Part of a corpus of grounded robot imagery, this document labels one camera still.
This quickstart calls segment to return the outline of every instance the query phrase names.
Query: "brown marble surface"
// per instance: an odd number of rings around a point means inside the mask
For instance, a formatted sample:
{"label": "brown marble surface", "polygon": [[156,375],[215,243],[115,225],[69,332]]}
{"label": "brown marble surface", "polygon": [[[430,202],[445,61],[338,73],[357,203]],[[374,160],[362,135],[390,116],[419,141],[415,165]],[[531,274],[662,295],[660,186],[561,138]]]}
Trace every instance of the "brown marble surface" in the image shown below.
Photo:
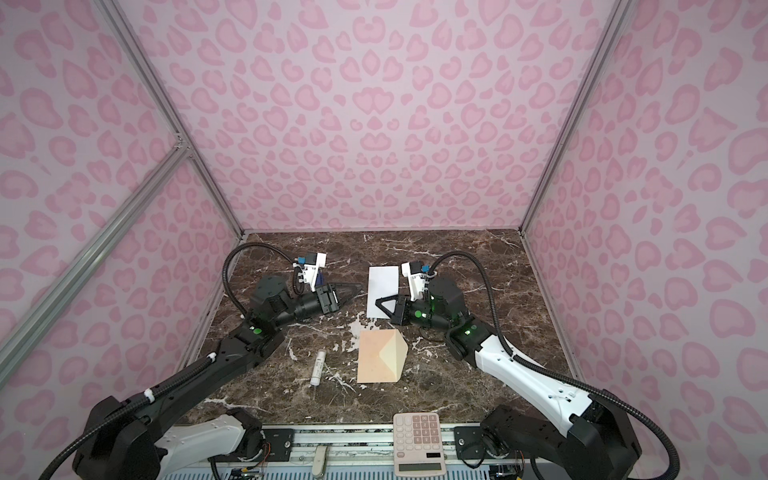
{"label": "brown marble surface", "polygon": [[[326,282],[367,284],[368,267],[411,260],[430,264],[450,250],[466,250],[482,261],[494,287],[502,329],[524,353],[555,372],[570,374],[528,257],[513,230],[271,233],[249,241],[268,242],[296,257],[308,251],[328,253]],[[259,278],[280,272],[290,278],[288,263],[265,249],[251,249],[237,263],[231,285],[247,305]],[[474,265],[453,257],[441,263],[441,276],[454,278],[469,309],[490,323],[488,297]],[[400,277],[401,293],[407,293]],[[224,297],[201,354],[208,353],[240,321]],[[397,383],[359,385],[357,348],[361,328],[394,328],[385,320],[366,318],[361,295],[337,314],[286,329],[286,341],[257,369],[229,382],[191,410],[185,422],[204,422],[232,406],[246,406],[263,422],[391,422],[397,412],[437,411],[443,422],[479,421],[499,403],[536,415],[536,410],[491,376],[454,360],[443,343],[430,342],[435,332],[416,326],[400,328],[409,346]],[[326,369],[319,387],[310,375],[319,349],[326,349]]]}

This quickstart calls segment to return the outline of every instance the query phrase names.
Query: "glue stick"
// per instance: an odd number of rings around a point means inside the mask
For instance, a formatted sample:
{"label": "glue stick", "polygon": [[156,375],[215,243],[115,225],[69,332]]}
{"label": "glue stick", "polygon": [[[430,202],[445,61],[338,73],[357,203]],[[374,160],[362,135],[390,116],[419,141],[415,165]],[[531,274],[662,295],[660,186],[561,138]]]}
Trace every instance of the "glue stick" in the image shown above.
{"label": "glue stick", "polygon": [[326,351],[320,350],[315,358],[315,368],[312,369],[312,379],[310,379],[311,386],[318,386],[320,384],[320,376],[323,374],[323,364],[326,361]]}

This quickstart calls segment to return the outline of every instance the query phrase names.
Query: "wire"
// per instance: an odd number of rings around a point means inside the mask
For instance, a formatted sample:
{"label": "wire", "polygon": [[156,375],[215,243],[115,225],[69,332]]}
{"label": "wire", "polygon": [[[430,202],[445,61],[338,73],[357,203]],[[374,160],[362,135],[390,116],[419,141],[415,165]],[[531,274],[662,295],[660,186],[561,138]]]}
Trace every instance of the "wire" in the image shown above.
{"label": "wire", "polygon": [[221,477],[219,476],[219,468],[216,466],[214,457],[208,457],[208,462],[210,462],[210,471],[214,474],[214,480],[221,480]]}
{"label": "wire", "polygon": [[536,373],[541,373],[542,375],[546,375],[551,379],[555,379],[555,380],[558,380],[559,382],[567,383],[568,385],[574,386],[578,389],[582,389],[585,392],[589,392],[589,393],[592,393],[593,395],[599,396],[602,399],[605,399],[613,403],[620,409],[624,410],[626,413],[632,415],[640,423],[648,427],[648,429],[654,435],[656,435],[656,438],[658,438],[659,441],[661,441],[661,445],[663,445],[664,449],[667,450],[667,455],[669,456],[669,466],[667,466],[667,470],[661,475],[650,478],[649,480],[671,480],[672,478],[677,477],[677,474],[680,473],[680,456],[677,454],[677,449],[675,448],[674,443],[672,443],[670,438],[667,436],[666,433],[664,433],[664,430],[662,430],[661,427],[656,425],[656,423],[654,423],[653,420],[649,419],[640,410],[634,408],[632,405],[619,399],[614,394],[607,392],[605,390],[599,390],[593,387],[592,385],[589,385],[588,383],[580,382],[576,379],[572,379],[565,375],[561,375],[560,373],[552,372],[551,370],[547,370],[542,366],[536,365],[535,363],[531,363],[528,360],[517,355],[513,356],[512,359],[520,363],[521,365],[523,365],[525,368],[533,370]]}
{"label": "wire", "polygon": [[429,267],[429,272],[427,272],[427,276],[433,275],[435,273],[435,268],[445,259],[449,257],[464,257],[466,259],[471,260],[472,263],[475,264],[478,271],[480,272],[480,276],[482,277],[482,281],[485,284],[485,291],[488,294],[488,305],[491,308],[491,318],[493,319],[493,326],[496,328],[496,334],[498,335],[499,341],[502,344],[502,347],[504,347],[504,351],[509,354],[509,356],[513,356],[515,353],[512,351],[512,348],[507,344],[506,341],[502,341],[504,336],[502,335],[502,326],[499,324],[498,321],[498,312],[496,311],[496,300],[493,298],[493,288],[491,287],[491,280],[488,279],[488,274],[485,272],[485,268],[482,266],[482,263],[480,263],[480,260],[478,260],[477,257],[472,255],[468,252],[462,252],[461,250],[453,250],[451,252],[445,253],[444,255],[441,255],[435,262],[432,264],[431,267]]}
{"label": "wire", "polygon": [[527,369],[533,370],[536,373],[540,373],[544,376],[548,376],[551,379],[558,380],[559,382],[566,383],[570,386],[574,386],[578,389],[582,389],[593,395],[599,396],[600,398],[610,403],[613,403],[614,405],[624,410],[629,415],[632,415],[640,423],[645,425],[654,435],[656,435],[656,438],[658,438],[661,441],[661,445],[663,445],[664,449],[667,450],[667,455],[669,456],[669,465],[667,466],[667,470],[661,475],[657,477],[649,478],[648,480],[672,480],[673,478],[677,477],[677,475],[680,473],[680,456],[677,454],[677,449],[675,448],[674,443],[672,443],[670,438],[667,436],[666,433],[664,433],[664,430],[662,430],[661,427],[656,425],[656,423],[653,420],[648,418],[640,410],[634,408],[632,405],[624,402],[623,400],[619,399],[616,395],[606,390],[600,390],[587,383],[580,382],[579,380],[572,379],[565,375],[561,375],[560,373],[552,372],[551,370],[548,370],[543,366],[536,365],[535,363],[529,362],[528,360],[522,358],[521,356],[515,355],[514,350],[512,350],[512,347],[509,345],[509,343],[507,342],[507,339],[504,337],[504,334],[502,333],[502,326],[498,320],[498,312],[496,311],[496,302],[493,298],[493,289],[491,287],[491,282],[488,279],[488,274],[485,272],[485,268],[483,268],[482,264],[480,263],[480,260],[478,260],[477,257],[472,255],[471,253],[462,252],[461,250],[454,250],[452,252],[448,252],[444,255],[441,255],[437,260],[435,260],[435,262],[429,268],[429,272],[427,272],[427,276],[433,275],[435,272],[435,268],[443,260],[449,257],[464,257],[464,258],[470,259],[477,267],[478,271],[480,272],[480,276],[483,279],[483,283],[485,284],[485,290],[488,293],[488,304],[491,309],[491,318],[493,319],[493,326],[496,330],[496,336],[498,336],[498,340],[501,343],[502,347],[504,348],[504,351],[507,354],[509,354],[512,360],[520,363]]}
{"label": "wire", "polygon": [[422,337],[424,340],[426,340],[427,342],[432,342],[432,343],[445,343],[445,338],[444,338],[444,337],[429,338],[429,337],[428,337],[426,334],[424,334],[424,327],[423,327],[423,326],[420,326],[420,327],[419,327],[419,335],[420,335],[420,336],[421,336],[421,337]]}
{"label": "wire", "polygon": [[[203,370],[205,370],[213,362],[214,362],[214,359],[210,357],[206,357],[206,361],[201,363],[195,369],[192,369],[191,371],[183,374],[182,376],[178,377],[171,383],[160,387],[157,391],[153,391],[154,398],[159,399],[160,397],[167,395],[169,392],[175,390],[176,388],[183,385],[184,383],[189,382],[192,378],[202,373]],[[73,453],[75,453],[92,436],[96,435],[102,429],[105,429],[106,427],[112,425],[113,423],[129,416],[133,412],[136,412],[137,410],[144,408],[150,403],[151,402],[149,398],[144,397],[141,400],[129,403],[121,407],[119,410],[112,412],[110,415],[107,415],[107,418],[105,418],[101,423],[83,432],[82,435],[80,435],[72,443],[67,445],[67,447],[61,451],[61,453],[56,455],[54,459],[51,460],[51,463],[49,463],[48,466],[45,467],[45,470],[43,470],[43,472],[40,474],[39,480],[50,480],[50,478],[53,476],[56,470],[58,470],[58,468],[61,466],[62,463],[64,463],[64,461],[69,457],[69,455],[72,455]]]}
{"label": "wire", "polygon": [[[468,464],[468,463],[467,463],[467,461],[466,461],[466,460],[464,460],[464,459],[463,459],[463,457],[462,457],[462,456],[464,455],[464,452],[466,452],[468,449],[470,449],[471,447],[475,447],[475,446],[477,446],[477,445],[480,445],[480,446],[482,446],[482,447],[483,447],[483,448],[481,449],[481,450],[482,450],[482,457],[480,457],[480,460],[479,460],[477,463],[475,463],[474,465],[470,465],[470,464]],[[480,441],[480,442],[475,442],[475,443],[470,443],[469,445],[467,445],[466,447],[464,447],[463,449],[461,449],[461,451],[459,451],[459,450],[456,450],[456,457],[457,457],[459,460],[461,460],[461,461],[464,463],[464,465],[467,465],[467,466],[468,466],[469,468],[471,468],[472,470],[475,470],[476,468],[480,468],[480,465],[482,465],[482,463],[485,461],[485,447],[483,446],[483,444],[482,444],[482,441]]]}
{"label": "wire", "polygon": [[536,465],[536,458],[531,457],[531,470],[533,470],[534,475],[536,475],[536,478],[538,480],[544,480],[544,476],[541,475],[541,471],[538,469],[538,465]]}
{"label": "wire", "polygon": [[520,462],[520,467],[518,468],[518,477],[522,478],[523,474],[525,473],[525,455],[523,455],[522,450],[515,450],[515,461],[518,460],[518,453],[520,454],[520,458],[522,459],[522,462]]}
{"label": "wire", "polygon": [[265,465],[266,464],[266,459],[269,458],[270,453],[272,453],[272,444],[271,443],[267,442],[266,446],[264,448],[266,449],[266,452],[264,453],[264,458],[261,459],[261,462],[256,464],[256,467],[259,467],[259,466],[262,466],[262,465],[263,465],[263,467],[266,467],[266,465]]}
{"label": "wire", "polygon": [[[245,310],[245,307],[242,303],[235,297],[234,292],[232,291],[232,287],[230,286],[230,263],[232,263],[232,260],[234,257],[245,250],[246,248],[253,248],[253,247],[261,247],[266,248],[268,250],[272,250],[273,252],[280,255],[282,258],[288,260],[288,262],[293,265],[293,260],[291,260],[290,257],[288,257],[288,254],[283,252],[280,248],[275,247],[273,245],[269,245],[268,243],[262,243],[262,242],[248,242],[243,243],[242,245],[238,245],[235,247],[229,255],[227,255],[227,258],[224,259],[224,265],[221,267],[221,283],[224,285],[224,292],[227,294],[227,297],[229,297],[232,304],[242,313],[244,316],[248,314],[247,310]],[[296,269],[301,270],[300,267],[296,267],[293,269],[293,292],[296,295],[301,295],[301,293],[304,291],[304,288],[302,286],[301,290],[299,290],[297,286],[298,281],[298,272]]]}

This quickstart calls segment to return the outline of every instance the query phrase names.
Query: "pink calculator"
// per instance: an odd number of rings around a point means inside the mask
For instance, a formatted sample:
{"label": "pink calculator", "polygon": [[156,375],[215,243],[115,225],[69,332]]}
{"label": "pink calculator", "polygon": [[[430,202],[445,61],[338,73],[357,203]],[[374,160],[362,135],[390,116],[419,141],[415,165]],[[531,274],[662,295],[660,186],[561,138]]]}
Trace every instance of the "pink calculator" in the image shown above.
{"label": "pink calculator", "polygon": [[436,413],[397,413],[392,423],[392,433],[395,436],[395,475],[445,475],[440,418]]}

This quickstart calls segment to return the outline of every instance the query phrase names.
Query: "pink leopard print wall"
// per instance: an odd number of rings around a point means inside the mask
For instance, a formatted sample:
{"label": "pink leopard print wall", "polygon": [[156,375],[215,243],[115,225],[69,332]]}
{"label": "pink leopard print wall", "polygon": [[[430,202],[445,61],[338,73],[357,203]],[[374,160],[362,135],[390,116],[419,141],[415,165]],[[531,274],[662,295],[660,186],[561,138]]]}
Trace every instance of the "pink leopard print wall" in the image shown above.
{"label": "pink leopard print wall", "polygon": [[766,205],[768,3],[644,0],[531,245],[584,376],[666,430],[679,478],[768,476]]}
{"label": "pink leopard print wall", "polygon": [[0,5],[0,343],[174,143],[87,0]]}
{"label": "pink leopard print wall", "polygon": [[246,228],[516,227],[610,0],[121,5]]}
{"label": "pink leopard print wall", "polygon": [[93,405],[177,370],[234,242],[182,164],[0,392],[0,477],[37,478]]}

